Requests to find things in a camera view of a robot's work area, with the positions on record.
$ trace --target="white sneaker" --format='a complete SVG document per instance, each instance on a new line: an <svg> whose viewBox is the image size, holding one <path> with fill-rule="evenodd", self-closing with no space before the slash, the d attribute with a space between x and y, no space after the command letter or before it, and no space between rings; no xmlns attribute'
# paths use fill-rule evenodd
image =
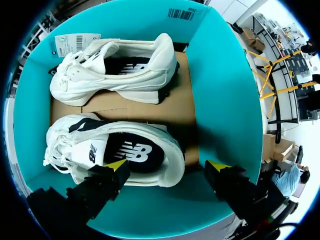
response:
<svg viewBox="0 0 320 240"><path fill-rule="evenodd" d="M107 123L94 113L57 120L46 134L43 165L71 174L79 184L94 165L128 159L129 186L172 187L182 178L185 161L178 142L165 130L144 123Z"/></svg>
<svg viewBox="0 0 320 240"><path fill-rule="evenodd" d="M83 106L102 89L117 91L125 99L158 104L158 90L178 66L166 33L155 41L94 40L84 51L65 56L50 91L55 99L72 106Z"/></svg>

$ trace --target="shoe tongue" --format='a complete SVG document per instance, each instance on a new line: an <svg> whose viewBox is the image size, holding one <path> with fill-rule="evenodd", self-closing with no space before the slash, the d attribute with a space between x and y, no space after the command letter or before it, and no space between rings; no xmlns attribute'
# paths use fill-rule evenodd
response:
<svg viewBox="0 0 320 240"><path fill-rule="evenodd" d="M98 74L105 74L106 66L104 60L115 54L118 50L118 44L116 44L114 41L110 41L100 48L100 50L92 55L87 61L82 63L82 66Z"/></svg>
<svg viewBox="0 0 320 240"><path fill-rule="evenodd" d="M103 166L108 138L108 134L100 135L80 142L71 149L62 146L59 151L63 153L68 148L70 150L68 155L69 160L88 170L94 165Z"/></svg>

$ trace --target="teal box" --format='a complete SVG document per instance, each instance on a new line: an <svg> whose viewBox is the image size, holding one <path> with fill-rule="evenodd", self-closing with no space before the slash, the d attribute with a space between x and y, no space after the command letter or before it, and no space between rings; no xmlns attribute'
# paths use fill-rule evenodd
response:
<svg viewBox="0 0 320 240"><path fill-rule="evenodd" d="M193 9L188 19L170 10ZM52 54L54 37L95 33L101 38L153 41L168 33L189 44L189 64L199 130L199 159L241 165L254 183L262 158L259 93L244 51L228 24L211 7L188 0L115 0L87 9L52 31L30 54L14 105L14 143L24 181L31 191L50 186L66 196L69 175L43 166L50 126L51 76L63 58ZM125 186L88 226L107 235L157 239L187 234L232 214L218 201L202 172L184 176L171 188Z"/></svg>

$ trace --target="cardboard box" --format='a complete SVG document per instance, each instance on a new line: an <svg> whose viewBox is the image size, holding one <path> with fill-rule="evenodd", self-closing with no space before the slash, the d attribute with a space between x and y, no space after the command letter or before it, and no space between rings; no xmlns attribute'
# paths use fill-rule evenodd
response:
<svg viewBox="0 0 320 240"><path fill-rule="evenodd" d="M243 33L241 35L243 36L245 43L248 46L251 46L252 44L254 44L256 41L256 36L251 31L251 29L250 28L243 28L242 30L243 30Z"/></svg>
<svg viewBox="0 0 320 240"><path fill-rule="evenodd" d="M83 107L65 105L54 99L51 103L51 124L69 114L94 112L105 120L165 125L179 142L186 166L198 164L198 134L188 60L183 52L176 52L176 58L180 68L169 83L169 96L162 103L135 102L112 91L96 93Z"/></svg>
<svg viewBox="0 0 320 240"><path fill-rule="evenodd" d="M252 47L259 51L263 51L266 46L265 46L265 43L260 38L257 38L254 44L252 45Z"/></svg>
<svg viewBox="0 0 320 240"><path fill-rule="evenodd" d="M274 150L276 145L276 136L272 134L263 135L263 154L262 159L270 163L274 158Z"/></svg>
<svg viewBox="0 0 320 240"><path fill-rule="evenodd" d="M241 35L248 46L259 51L265 49L265 43L257 35L255 35L250 28L243 28L242 30L243 33Z"/></svg>
<svg viewBox="0 0 320 240"><path fill-rule="evenodd" d="M279 144L274 146L273 158L279 162L284 162L295 150L295 142L281 139Z"/></svg>

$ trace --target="barcode label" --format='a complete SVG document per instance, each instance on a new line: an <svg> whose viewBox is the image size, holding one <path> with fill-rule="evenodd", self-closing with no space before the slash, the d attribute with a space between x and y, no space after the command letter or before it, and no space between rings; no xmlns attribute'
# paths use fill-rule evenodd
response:
<svg viewBox="0 0 320 240"><path fill-rule="evenodd" d="M83 43L83 36L77 35L76 36L76 50L81 51L82 50L82 43Z"/></svg>
<svg viewBox="0 0 320 240"><path fill-rule="evenodd" d="M186 11L181 9L169 8L168 18L183 19L183 20L191 21L195 15L195 11L196 11L195 9L194 9L194 12L192 12L192 11Z"/></svg>
<svg viewBox="0 0 320 240"><path fill-rule="evenodd" d="M101 38L97 33L72 33L54 37L56 53L59 58L68 53L76 53L86 49L94 40Z"/></svg>

